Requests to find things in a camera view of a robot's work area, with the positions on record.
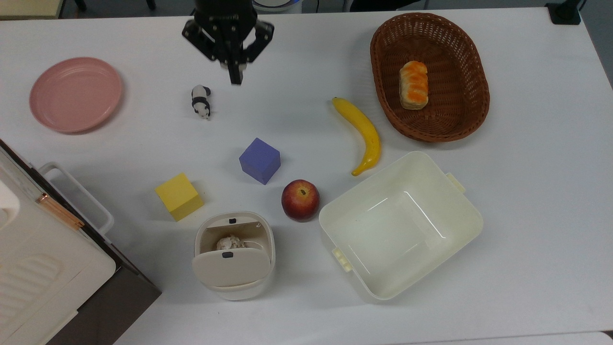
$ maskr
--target wicker basket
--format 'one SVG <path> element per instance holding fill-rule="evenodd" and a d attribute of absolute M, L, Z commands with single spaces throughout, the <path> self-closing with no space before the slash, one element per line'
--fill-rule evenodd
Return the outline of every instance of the wicker basket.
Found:
<path fill-rule="evenodd" d="M 490 93 L 481 59 L 464 30 L 425 13 L 398 15 L 381 25 L 370 43 L 379 102 L 394 128 L 419 141 L 466 137 L 485 120 Z M 406 110 L 400 104 L 400 68 L 411 60 L 428 67 L 428 104 Z"/>

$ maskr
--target toy banana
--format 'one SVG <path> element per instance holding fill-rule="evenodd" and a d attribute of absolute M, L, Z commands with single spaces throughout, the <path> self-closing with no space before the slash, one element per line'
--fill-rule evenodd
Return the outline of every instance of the toy banana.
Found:
<path fill-rule="evenodd" d="M 353 176 L 358 176 L 365 170 L 374 167 L 379 161 L 379 157 L 381 156 L 381 140 L 379 139 L 379 134 L 368 117 L 348 100 L 334 97 L 332 99 L 332 104 L 338 113 L 356 127 L 358 132 L 364 137 L 364 143 L 366 144 L 364 157 L 362 157 L 360 165 L 351 172 Z"/>

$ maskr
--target red apple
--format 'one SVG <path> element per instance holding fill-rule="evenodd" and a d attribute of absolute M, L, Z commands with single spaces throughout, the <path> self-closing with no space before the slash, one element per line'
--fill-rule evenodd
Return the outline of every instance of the red apple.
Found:
<path fill-rule="evenodd" d="M 290 182 L 281 194 L 281 206 L 285 214 L 296 222 L 306 222 L 319 209 L 319 192 L 308 181 Z"/>

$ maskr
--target purple cube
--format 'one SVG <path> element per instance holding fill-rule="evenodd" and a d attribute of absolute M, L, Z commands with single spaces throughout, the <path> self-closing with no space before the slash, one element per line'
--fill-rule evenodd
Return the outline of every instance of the purple cube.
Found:
<path fill-rule="evenodd" d="M 268 183 L 281 166 L 281 154 L 274 147 L 256 138 L 240 155 L 240 166 L 262 184 Z"/>

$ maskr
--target yellow block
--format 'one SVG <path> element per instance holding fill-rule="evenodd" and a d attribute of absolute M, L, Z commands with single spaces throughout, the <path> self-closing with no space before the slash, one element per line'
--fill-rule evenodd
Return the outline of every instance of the yellow block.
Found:
<path fill-rule="evenodd" d="M 155 192 L 177 222 L 204 205 L 184 172 L 158 186 Z"/>

